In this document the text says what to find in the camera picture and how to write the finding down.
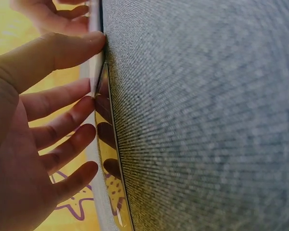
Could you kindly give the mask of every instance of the purple drawing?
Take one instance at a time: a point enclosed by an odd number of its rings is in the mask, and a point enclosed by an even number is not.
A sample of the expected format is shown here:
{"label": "purple drawing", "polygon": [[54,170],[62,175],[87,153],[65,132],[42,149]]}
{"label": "purple drawing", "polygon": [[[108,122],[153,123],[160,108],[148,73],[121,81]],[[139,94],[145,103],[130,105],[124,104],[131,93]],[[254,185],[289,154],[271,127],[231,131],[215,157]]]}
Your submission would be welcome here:
{"label": "purple drawing", "polygon": [[[65,175],[63,172],[61,171],[57,171],[56,174],[59,174],[61,177],[63,177],[64,179],[67,178],[67,175]],[[105,178],[108,179],[110,178],[111,175],[110,174],[106,174],[105,173]],[[54,179],[54,176],[52,175],[51,176],[52,178],[52,181],[53,183],[56,183],[55,179]],[[90,185],[87,185],[83,190],[82,192],[85,193],[87,190],[90,190],[92,191],[92,188]],[[122,202],[125,198],[124,197],[120,197],[118,199],[118,203],[117,203],[117,208],[118,210],[120,211],[121,208],[122,208]],[[78,201],[78,205],[79,205],[79,214],[75,211],[75,209],[73,208],[73,206],[71,205],[71,203],[69,203],[68,201],[66,201],[66,204],[63,204],[63,205],[60,205],[60,206],[57,206],[57,208],[55,210],[60,210],[60,209],[64,209],[64,208],[67,208],[69,210],[69,212],[71,213],[71,215],[76,218],[77,220],[80,220],[80,221],[83,221],[85,219],[85,212],[84,212],[84,209],[83,209],[83,206],[82,206],[82,202],[84,201],[94,201],[94,198],[93,197],[88,197],[88,198],[81,198],[79,201]],[[112,210],[112,214],[113,216],[117,216],[117,210],[116,208],[113,208],[112,204],[111,204],[111,210]]]}

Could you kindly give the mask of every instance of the yellow surface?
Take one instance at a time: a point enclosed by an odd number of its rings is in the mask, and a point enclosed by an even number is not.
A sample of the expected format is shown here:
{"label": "yellow surface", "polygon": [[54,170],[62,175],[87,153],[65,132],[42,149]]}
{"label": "yellow surface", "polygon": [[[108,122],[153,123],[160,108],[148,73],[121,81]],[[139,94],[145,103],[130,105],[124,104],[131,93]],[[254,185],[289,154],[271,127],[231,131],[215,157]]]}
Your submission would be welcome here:
{"label": "yellow surface", "polygon": [[[100,124],[107,122],[98,113],[96,115],[96,122]],[[117,151],[111,148],[108,144],[102,140],[98,140],[99,148],[101,152],[101,160],[104,162],[106,159],[118,159]],[[105,173],[106,185],[108,189],[108,195],[111,202],[112,212],[114,215],[114,221],[120,231],[132,231],[129,210],[127,201],[125,200],[122,181],[111,176],[106,169],[103,169]]]}
{"label": "yellow surface", "polygon": [[[38,37],[38,33],[28,21],[21,14],[13,12],[9,8],[8,0],[0,0],[0,54],[8,52],[13,48],[21,46],[26,42]],[[50,74],[40,83],[33,86],[27,92],[36,92],[45,89],[49,89],[55,86],[69,83],[79,77],[79,67],[60,70]],[[54,113],[53,115],[34,121],[31,126],[40,126],[58,116],[69,107]],[[54,146],[43,150],[41,153],[46,153]],[[61,172],[65,175],[70,175],[80,165],[86,161],[84,153],[81,153],[71,163],[64,167]],[[53,175],[55,181],[62,180],[64,177],[59,173]],[[81,203],[84,209],[84,220],[78,220],[75,217],[81,215],[81,206],[79,201],[84,199]],[[45,221],[38,227],[37,231],[98,231],[99,225],[97,221],[97,215],[95,211],[93,194],[87,187],[83,191],[80,191],[75,195],[74,199],[60,204],[63,208],[55,210]]]}

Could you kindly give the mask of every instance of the reflective surface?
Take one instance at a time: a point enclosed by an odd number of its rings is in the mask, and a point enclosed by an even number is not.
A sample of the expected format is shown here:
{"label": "reflective surface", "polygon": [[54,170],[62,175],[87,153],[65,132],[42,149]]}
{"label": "reflective surface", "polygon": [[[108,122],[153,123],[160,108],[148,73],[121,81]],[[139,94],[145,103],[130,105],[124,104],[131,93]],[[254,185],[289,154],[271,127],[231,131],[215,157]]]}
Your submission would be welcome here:
{"label": "reflective surface", "polygon": [[116,225],[121,231],[132,231],[133,228],[117,155],[116,138],[111,114],[107,65],[104,66],[97,88],[95,108],[99,152],[104,167],[103,170],[112,214]]}

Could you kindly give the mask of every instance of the gray fabric cover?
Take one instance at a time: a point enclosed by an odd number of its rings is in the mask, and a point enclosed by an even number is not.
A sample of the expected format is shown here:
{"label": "gray fabric cover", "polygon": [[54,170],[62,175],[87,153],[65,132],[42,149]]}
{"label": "gray fabric cover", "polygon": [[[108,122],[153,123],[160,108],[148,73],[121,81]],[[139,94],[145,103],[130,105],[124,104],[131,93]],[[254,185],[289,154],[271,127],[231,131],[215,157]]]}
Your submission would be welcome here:
{"label": "gray fabric cover", "polygon": [[289,230],[289,0],[103,5],[135,230]]}

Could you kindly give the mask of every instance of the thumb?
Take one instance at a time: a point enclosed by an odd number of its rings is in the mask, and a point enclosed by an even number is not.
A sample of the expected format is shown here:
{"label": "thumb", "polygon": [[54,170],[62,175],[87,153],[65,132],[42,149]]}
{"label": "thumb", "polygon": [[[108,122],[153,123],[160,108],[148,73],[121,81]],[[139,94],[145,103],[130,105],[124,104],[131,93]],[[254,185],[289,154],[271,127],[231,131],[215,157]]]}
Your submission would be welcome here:
{"label": "thumb", "polygon": [[101,32],[83,38],[47,34],[1,55],[0,78],[22,93],[52,71],[74,67],[98,54],[104,43]]}

